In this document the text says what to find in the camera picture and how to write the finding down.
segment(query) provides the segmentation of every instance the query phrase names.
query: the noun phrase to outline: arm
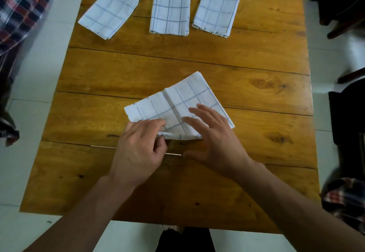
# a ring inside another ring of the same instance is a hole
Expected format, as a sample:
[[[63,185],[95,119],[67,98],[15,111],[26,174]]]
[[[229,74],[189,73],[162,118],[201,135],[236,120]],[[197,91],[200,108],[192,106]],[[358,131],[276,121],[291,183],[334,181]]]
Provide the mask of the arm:
[[[128,123],[109,173],[25,251],[93,251],[121,204],[160,166],[167,150],[165,139],[160,137],[153,148],[164,125],[162,119]]]
[[[186,151],[185,157],[212,168],[238,183],[267,213],[294,248],[301,251],[359,251],[365,237],[324,211],[273,175],[265,165],[253,161],[227,120],[201,104],[190,108],[198,119],[184,117],[206,143],[207,151]]]

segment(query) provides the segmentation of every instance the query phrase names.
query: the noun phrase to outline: wooden table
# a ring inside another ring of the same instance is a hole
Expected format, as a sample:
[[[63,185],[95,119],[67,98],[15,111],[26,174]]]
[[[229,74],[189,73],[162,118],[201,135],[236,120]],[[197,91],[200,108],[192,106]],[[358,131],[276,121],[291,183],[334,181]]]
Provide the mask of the wooden table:
[[[77,20],[96,0],[82,0]],[[193,20],[200,0],[191,0]],[[187,37],[149,33],[141,0],[109,40],[75,24],[21,211],[66,213],[107,173],[123,108],[200,71],[249,155],[319,200],[302,0],[240,0],[226,39],[190,27]],[[172,141],[171,153],[202,149]],[[181,156],[162,166],[115,220],[278,233],[234,182]]]

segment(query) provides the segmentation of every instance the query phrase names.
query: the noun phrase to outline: white checkered cloth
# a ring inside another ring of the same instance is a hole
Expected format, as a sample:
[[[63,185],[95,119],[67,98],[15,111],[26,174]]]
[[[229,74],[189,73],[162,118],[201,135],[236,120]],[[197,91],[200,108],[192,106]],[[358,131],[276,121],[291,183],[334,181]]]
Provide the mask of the white checkered cloth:
[[[104,40],[110,39],[138,5],[139,0],[97,0],[80,18],[79,24]]]
[[[227,119],[230,127],[234,128],[233,122],[198,71],[161,92],[126,106],[124,110],[133,122],[163,118],[167,125],[159,135],[164,135],[166,139],[193,140],[202,137],[181,118],[198,118],[188,109],[196,107],[198,103],[216,110]]]
[[[187,36],[190,0],[153,0],[150,32]]]
[[[201,0],[193,27],[227,38],[240,0]]]

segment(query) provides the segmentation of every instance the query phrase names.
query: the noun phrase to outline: black fabric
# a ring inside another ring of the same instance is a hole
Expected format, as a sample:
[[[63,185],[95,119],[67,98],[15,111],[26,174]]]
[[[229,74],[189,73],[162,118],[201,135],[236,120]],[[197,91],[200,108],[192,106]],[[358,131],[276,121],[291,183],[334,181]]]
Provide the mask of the black fabric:
[[[208,228],[186,227],[182,234],[173,229],[163,231],[156,252],[215,252]]]

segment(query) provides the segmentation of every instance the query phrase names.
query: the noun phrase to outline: hand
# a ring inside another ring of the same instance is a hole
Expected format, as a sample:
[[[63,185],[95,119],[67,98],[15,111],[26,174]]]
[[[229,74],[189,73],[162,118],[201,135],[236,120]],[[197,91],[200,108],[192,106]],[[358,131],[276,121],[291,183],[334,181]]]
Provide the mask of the hand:
[[[225,117],[202,104],[189,111],[202,119],[183,117],[206,143],[207,151],[185,151],[183,156],[193,158],[219,174],[236,181],[236,176],[254,161],[247,155]]]
[[[153,148],[158,131],[165,125],[159,118],[129,122],[125,126],[108,174],[112,182],[134,190],[156,171],[167,150],[165,138],[160,136]]]

